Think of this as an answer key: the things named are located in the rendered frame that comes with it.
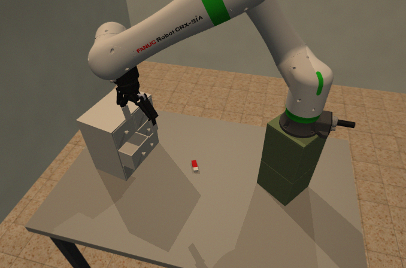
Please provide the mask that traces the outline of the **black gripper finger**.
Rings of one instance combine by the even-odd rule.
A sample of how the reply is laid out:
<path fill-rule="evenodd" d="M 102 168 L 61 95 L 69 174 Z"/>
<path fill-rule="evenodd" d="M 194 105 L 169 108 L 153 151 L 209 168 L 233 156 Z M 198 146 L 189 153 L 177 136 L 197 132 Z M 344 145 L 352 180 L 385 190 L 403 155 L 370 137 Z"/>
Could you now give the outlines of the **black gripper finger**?
<path fill-rule="evenodd" d="M 148 121 L 150 123 L 150 127 L 152 129 L 152 132 L 155 133 L 155 131 L 158 130 L 157 122 L 156 122 L 156 117 L 158 117 L 157 112 L 153 108 L 152 104 L 148 100 L 148 97 L 146 94 L 139 94 L 138 97 L 140 98 L 140 101 L 137 102 L 132 96 L 130 96 L 130 100 L 134 102 L 136 106 L 139 106 L 140 109 L 143 111 L 143 113 L 149 118 Z"/>
<path fill-rule="evenodd" d="M 123 114 L 125 116 L 126 121 L 128 121 L 130 118 L 132 118 L 129 107 L 127 105 L 128 103 L 128 95 L 125 94 L 123 97 L 123 93 L 121 93 L 118 89 L 118 87 L 116 87 L 116 91 L 117 91 L 117 101 L 116 104 L 120 105 L 120 107 L 122 108 Z"/>

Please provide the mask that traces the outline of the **small beige chest of drawers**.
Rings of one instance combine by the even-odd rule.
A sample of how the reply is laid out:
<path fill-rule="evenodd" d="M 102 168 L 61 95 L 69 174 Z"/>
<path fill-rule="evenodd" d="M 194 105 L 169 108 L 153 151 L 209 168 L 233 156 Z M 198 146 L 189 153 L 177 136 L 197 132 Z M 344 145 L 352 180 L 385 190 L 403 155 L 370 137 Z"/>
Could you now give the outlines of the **small beige chest of drawers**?
<path fill-rule="evenodd" d="M 95 167 L 101 171 L 127 181 L 125 171 L 118 150 L 128 139 L 138 132 L 135 123 L 134 112 L 139 108 L 133 102 L 128 101 L 131 115 L 133 115 L 136 131 L 127 141 L 117 149 L 113 132 L 125 121 L 120 105 L 116 104 L 116 88 L 86 111 L 76 121 L 83 135 Z"/>

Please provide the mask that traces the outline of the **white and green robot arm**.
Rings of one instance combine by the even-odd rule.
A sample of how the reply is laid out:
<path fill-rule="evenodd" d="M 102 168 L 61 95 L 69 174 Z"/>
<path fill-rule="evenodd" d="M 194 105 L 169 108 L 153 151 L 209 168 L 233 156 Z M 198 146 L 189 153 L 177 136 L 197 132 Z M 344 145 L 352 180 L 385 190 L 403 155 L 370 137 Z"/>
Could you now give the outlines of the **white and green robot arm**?
<path fill-rule="evenodd" d="M 104 23 L 89 51 L 89 67 L 110 83 L 131 84 L 139 77 L 139 63 L 245 12 L 289 88 L 281 129 L 296 138 L 327 139 L 336 130 L 333 127 L 355 128 L 355 122 L 338 120 L 323 110 L 334 74 L 303 42 L 277 0 L 173 0 L 129 29 L 116 22 Z"/>

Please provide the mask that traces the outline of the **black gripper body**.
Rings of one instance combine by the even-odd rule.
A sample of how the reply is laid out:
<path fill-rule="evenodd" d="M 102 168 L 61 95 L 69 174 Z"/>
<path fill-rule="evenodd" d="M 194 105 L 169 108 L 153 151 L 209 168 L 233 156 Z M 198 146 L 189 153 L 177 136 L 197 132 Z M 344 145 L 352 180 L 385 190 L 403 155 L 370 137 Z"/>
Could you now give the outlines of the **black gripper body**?
<path fill-rule="evenodd" d="M 124 95 L 125 94 L 128 95 L 127 99 L 129 101 L 133 102 L 132 100 L 130 100 L 130 98 L 129 98 L 130 96 L 132 96 L 137 102 L 139 101 L 140 98 L 138 98 L 138 93 L 140 94 L 140 92 L 139 92 L 140 84 L 139 84 L 138 79 L 131 84 L 124 85 L 124 86 L 120 86 L 120 85 L 117 85 L 117 86 L 121 93 L 123 93 Z"/>

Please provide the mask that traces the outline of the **grey drawer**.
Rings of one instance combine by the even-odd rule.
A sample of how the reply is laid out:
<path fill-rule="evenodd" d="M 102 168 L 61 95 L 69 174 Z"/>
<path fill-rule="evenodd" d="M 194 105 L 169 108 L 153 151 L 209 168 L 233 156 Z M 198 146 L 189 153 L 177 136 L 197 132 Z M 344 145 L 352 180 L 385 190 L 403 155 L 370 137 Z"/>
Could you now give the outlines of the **grey drawer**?
<path fill-rule="evenodd" d="M 149 97 L 148 100 L 152 104 L 151 97 Z M 148 117 L 143 113 L 140 107 L 134 112 L 134 118 L 137 129 L 148 119 Z"/>
<path fill-rule="evenodd" d="M 137 131 L 143 135 L 150 136 L 152 134 L 152 129 L 149 121 L 147 120 Z"/>
<path fill-rule="evenodd" d="M 113 132 L 117 149 L 119 149 L 127 141 L 127 139 L 136 131 L 133 115 L 131 116 L 132 118 L 130 118 L 128 121 L 125 121 Z"/>
<path fill-rule="evenodd" d="M 128 179 L 132 175 L 132 173 L 135 171 L 135 170 L 133 170 L 133 169 L 131 169 L 129 167 L 126 167 L 126 166 L 123 166 L 123 169 L 125 171 L 126 179 Z"/>
<path fill-rule="evenodd" d="M 153 149 L 157 143 L 158 143 L 158 138 L 157 138 L 157 131 L 155 131 L 155 133 L 152 133 L 150 136 L 150 144 L 151 144 L 151 148 Z"/>
<path fill-rule="evenodd" d="M 149 136 L 135 132 L 118 150 L 122 165 L 136 170 L 152 151 Z"/>

